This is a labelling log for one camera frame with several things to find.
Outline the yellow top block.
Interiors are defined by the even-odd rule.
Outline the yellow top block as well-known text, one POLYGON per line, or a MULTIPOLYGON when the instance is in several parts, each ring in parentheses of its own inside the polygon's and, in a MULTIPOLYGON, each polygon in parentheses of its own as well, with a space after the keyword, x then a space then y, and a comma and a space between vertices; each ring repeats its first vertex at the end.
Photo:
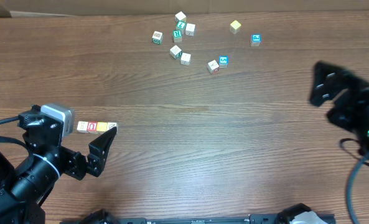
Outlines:
POLYGON ((97 133, 105 133, 108 130, 108 123, 106 122, 97 122, 96 132, 97 133))

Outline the yellow block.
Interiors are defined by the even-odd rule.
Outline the yellow block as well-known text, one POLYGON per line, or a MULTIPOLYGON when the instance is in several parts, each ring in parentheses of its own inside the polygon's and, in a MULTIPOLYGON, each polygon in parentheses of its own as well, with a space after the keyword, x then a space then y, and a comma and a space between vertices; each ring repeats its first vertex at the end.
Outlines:
POLYGON ((106 122, 97 122, 96 132, 97 133, 105 133, 108 130, 108 123, 106 122))
POLYGON ((232 34, 237 34, 240 31, 240 28, 241 28, 241 24, 237 20, 234 20, 230 24, 230 32, 232 34))

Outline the red letter U block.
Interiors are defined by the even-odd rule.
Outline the red letter U block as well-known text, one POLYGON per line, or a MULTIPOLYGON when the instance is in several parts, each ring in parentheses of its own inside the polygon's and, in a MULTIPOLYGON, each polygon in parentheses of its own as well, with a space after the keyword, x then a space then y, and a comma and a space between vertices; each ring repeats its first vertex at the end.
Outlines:
POLYGON ((86 127, 86 131, 88 133, 97 134, 98 133, 97 124, 98 124, 97 122, 89 121, 86 127))

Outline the blue edged picture block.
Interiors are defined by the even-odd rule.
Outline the blue edged picture block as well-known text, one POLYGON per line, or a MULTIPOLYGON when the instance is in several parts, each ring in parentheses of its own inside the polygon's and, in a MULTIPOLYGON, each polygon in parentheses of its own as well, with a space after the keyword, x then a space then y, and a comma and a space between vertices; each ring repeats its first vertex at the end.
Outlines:
POLYGON ((117 122, 108 122, 107 123, 107 130, 111 130, 113 128, 116 128, 116 133, 118 134, 119 125, 117 122))

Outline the white letter I block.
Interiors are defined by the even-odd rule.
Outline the white letter I block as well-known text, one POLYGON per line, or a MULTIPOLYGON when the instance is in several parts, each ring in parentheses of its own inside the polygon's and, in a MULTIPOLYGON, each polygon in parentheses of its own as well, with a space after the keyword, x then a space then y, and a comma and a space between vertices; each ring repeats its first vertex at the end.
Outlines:
POLYGON ((87 127, 88 127, 88 121, 79 121, 77 124, 77 131, 79 133, 88 133, 87 127))

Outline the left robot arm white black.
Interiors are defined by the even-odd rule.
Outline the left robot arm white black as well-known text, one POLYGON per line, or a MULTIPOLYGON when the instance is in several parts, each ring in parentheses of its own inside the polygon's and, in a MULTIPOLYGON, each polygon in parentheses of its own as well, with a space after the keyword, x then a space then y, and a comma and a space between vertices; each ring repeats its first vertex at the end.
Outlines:
POLYGON ((74 119, 73 109, 50 103, 32 105, 29 111, 0 120, 0 125, 15 121, 25 131, 22 140, 0 136, 0 143, 17 144, 28 152, 14 167, 0 151, 0 223, 44 223, 41 206, 61 175, 82 180, 104 171, 118 125, 79 123, 79 131, 100 134, 84 156, 62 146, 62 139, 73 131, 74 119))

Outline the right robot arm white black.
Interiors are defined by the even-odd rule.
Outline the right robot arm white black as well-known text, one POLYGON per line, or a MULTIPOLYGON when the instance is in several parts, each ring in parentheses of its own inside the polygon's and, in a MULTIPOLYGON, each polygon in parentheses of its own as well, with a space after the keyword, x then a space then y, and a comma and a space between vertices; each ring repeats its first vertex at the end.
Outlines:
POLYGON ((369 82, 351 71, 327 62, 314 65, 309 101, 320 107, 334 102, 326 117, 334 125, 356 135, 363 156, 369 152, 369 82))

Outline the blue letter P block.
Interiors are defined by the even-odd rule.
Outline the blue letter P block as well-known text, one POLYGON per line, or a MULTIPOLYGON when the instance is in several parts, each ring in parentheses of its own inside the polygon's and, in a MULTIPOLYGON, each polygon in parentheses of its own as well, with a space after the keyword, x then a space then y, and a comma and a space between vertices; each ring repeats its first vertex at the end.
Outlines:
POLYGON ((258 47, 261 44, 261 35, 260 34, 252 34, 250 40, 252 47, 258 47))

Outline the blue number 5 block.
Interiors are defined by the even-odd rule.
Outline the blue number 5 block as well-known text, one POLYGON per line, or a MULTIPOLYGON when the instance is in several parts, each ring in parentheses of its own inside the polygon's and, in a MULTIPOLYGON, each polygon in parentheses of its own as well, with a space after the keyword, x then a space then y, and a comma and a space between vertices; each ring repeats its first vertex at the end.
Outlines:
POLYGON ((226 55, 221 55, 219 56, 219 66, 221 68, 227 68, 228 64, 229 64, 229 58, 226 55))

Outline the yellow block far right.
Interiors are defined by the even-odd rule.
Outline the yellow block far right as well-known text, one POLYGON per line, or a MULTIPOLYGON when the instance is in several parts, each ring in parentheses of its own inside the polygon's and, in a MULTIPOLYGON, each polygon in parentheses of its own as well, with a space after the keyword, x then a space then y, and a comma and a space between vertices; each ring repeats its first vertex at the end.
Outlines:
POLYGON ((240 31, 240 28, 241 28, 241 24, 237 20, 234 20, 230 24, 230 32, 232 34, 237 34, 240 31))

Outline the red edged picture block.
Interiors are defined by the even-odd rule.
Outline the red edged picture block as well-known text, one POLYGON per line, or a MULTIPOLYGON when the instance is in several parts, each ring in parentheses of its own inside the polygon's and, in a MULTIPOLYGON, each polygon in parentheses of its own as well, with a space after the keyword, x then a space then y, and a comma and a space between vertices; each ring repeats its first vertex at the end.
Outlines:
POLYGON ((220 66, 216 60, 212 60, 207 64, 207 68, 211 74, 214 74, 219 71, 220 66))

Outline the green edged picture block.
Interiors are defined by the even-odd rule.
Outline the green edged picture block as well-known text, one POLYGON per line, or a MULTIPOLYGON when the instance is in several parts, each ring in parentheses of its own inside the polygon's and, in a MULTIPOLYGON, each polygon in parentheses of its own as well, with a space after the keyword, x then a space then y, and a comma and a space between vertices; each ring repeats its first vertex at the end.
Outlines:
POLYGON ((181 55, 182 55, 182 49, 179 47, 179 46, 177 46, 177 45, 174 45, 170 50, 169 50, 169 52, 170 52, 170 55, 176 60, 176 59, 178 59, 178 58, 180 58, 181 57, 181 55))

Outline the plain white picture block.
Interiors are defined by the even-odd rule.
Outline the plain white picture block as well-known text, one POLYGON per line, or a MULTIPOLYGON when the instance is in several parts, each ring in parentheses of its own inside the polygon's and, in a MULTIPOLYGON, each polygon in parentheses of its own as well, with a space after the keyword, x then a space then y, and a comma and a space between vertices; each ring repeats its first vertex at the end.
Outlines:
POLYGON ((191 54, 182 53, 181 58, 180 58, 180 63, 182 65, 190 65, 190 61, 191 61, 191 54))

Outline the green letter B block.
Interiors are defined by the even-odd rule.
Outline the green letter B block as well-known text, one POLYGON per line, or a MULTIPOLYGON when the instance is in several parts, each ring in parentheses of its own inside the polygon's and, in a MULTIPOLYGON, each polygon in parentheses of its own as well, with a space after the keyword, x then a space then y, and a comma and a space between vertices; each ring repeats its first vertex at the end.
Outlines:
POLYGON ((161 45, 163 40, 163 33, 159 31, 154 31, 152 35, 152 42, 158 45, 161 45))

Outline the green letter R block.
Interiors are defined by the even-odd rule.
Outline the green letter R block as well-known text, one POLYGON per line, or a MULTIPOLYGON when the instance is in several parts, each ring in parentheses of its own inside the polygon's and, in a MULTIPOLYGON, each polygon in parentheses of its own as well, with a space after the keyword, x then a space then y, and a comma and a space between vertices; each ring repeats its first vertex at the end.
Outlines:
POLYGON ((172 33, 173 33, 173 40, 175 43, 182 42, 182 31, 181 30, 174 30, 172 33))

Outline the white picture block upper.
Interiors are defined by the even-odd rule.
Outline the white picture block upper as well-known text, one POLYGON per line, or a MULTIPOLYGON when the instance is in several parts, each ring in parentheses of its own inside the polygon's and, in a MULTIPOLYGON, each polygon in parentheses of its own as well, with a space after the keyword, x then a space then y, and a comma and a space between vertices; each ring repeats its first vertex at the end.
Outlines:
POLYGON ((194 36, 195 34, 195 24, 187 23, 185 27, 185 34, 189 36, 194 36))

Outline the green letter L block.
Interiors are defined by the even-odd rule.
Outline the green letter L block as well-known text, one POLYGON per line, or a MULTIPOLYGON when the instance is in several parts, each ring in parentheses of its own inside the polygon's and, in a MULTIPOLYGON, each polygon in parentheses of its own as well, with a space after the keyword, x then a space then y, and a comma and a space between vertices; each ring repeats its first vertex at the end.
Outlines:
POLYGON ((186 25, 187 25, 187 23, 185 21, 178 21, 177 24, 176 24, 175 29, 180 30, 181 32, 184 32, 186 25))

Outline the white top back block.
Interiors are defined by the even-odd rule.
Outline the white top back block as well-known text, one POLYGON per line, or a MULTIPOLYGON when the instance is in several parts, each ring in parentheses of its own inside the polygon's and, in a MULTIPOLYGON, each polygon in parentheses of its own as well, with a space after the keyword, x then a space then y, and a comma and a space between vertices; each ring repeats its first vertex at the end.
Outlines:
POLYGON ((175 21, 178 22, 178 21, 182 21, 182 22, 185 22, 187 20, 187 16, 182 12, 178 12, 176 15, 175 15, 175 21))

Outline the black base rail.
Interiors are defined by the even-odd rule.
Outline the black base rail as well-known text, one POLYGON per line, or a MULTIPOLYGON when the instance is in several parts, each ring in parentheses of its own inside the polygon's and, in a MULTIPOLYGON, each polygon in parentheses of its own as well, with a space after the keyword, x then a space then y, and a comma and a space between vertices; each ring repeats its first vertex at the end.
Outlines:
POLYGON ((279 213, 249 214, 245 217, 206 217, 206 218, 116 218, 106 210, 89 214, 81 220, 64 220, 63 224, 336 224, 333 214, 317 214, 310 207, 298 203, 279 213))

